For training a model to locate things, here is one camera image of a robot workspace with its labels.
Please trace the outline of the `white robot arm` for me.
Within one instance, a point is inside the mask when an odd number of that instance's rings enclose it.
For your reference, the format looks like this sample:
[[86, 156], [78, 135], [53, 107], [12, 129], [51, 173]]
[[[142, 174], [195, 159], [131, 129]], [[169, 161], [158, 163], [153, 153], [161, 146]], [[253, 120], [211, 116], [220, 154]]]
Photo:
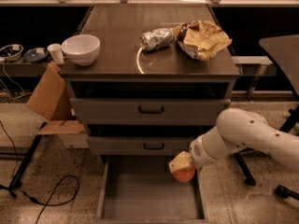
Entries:
[[259, 114], [238, 108], [220, 112], [216, 125], [195, 138], [188, 151], [171, 160], [169, 169], [172, 174], [198, 169], [246, 148], [261, 151], [299, 171], [299, 137], [272, 128]]

